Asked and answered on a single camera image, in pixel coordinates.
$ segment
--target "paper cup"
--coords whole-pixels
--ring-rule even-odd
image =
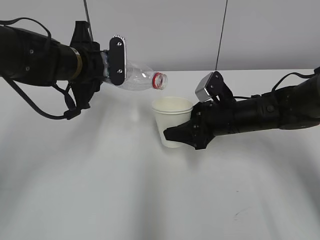
[[[179,148],[183,145],[181,142],[166,140],[164,130],[189,121],[193,106],[192,102],[182,97],[167,96],[153,101],[152,109],[164,146]]]

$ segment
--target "bottle opening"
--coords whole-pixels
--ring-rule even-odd
[[[152,87],[154,89],[163,90],[168,83],[168,77],[164,73],[156,72],[152,79]]]

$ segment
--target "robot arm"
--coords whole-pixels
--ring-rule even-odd
[[[320,75],[290,73],[305,82],[236,101],[219,72],[207,75],[195,93],[199,99],[190,121],[164,131],[165,138],[205,149],[216,136],[269,130],[303,129],[320,124]]]
[[[47,36],[21,28],[11,27],[20,20],[33,21],[44,28]],[[76,21],[70,46],[54,40],[40,22],[21,17],[0,21],[0,76],[39,114],[49,119],[72,119],[81,110],[90,108],[89,101],[100,85],[109,79],[121,85],[126,78],[126,43],[115,35],[109,50],[100,50],[100,44],[91,39],[86,21]],[[66,89],[58,80],[68,81]],[[61,116],[50,115],[37,105],[16,84],[54,87],[64,95],[68,110]],[[74,100],[69,95],[72,90]]]

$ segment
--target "clear plastic bottle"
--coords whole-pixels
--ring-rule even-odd
[[[130,91],[163,90],[167,86],[167,82],[168,78],[164,73],[155,72],[145,64],[128,61],[126,78],[123,84],[117,87]]]

